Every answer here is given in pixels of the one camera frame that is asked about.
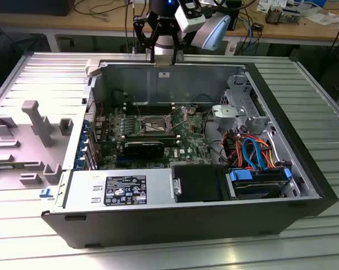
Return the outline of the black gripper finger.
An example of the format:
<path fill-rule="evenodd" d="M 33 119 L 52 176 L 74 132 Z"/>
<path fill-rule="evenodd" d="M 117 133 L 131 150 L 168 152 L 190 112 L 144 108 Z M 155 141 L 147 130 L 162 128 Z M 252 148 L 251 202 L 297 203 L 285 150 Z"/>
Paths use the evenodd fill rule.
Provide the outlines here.
<path fill-rule="evenodd" d="M 171 48 L 173 49 L 171 64 L 174 65 L 177 61 L 179 51 L 182 51 L 186 46 L 189 46 L 191 44 L 193 33 L 187 33 L 184 35 L 183 38 L 180 38 L 178 36 L 179 28 L 174 25 L 169 25 L 168 33 L 173 43 L 171 45 Z"/>
<path fill-rule="evenodd" d="M 150 37 L 146 37 L 143 28 L 148 24 L 152 29 Z M 133 21 L 133 28 L 139 43 L 150 50 L 150 62 L 155 62 L 155 45 L 159 36 L 163 33 L 164 23 L 156 13 L 148 13 L 146 16 L 137 16 Z"/>

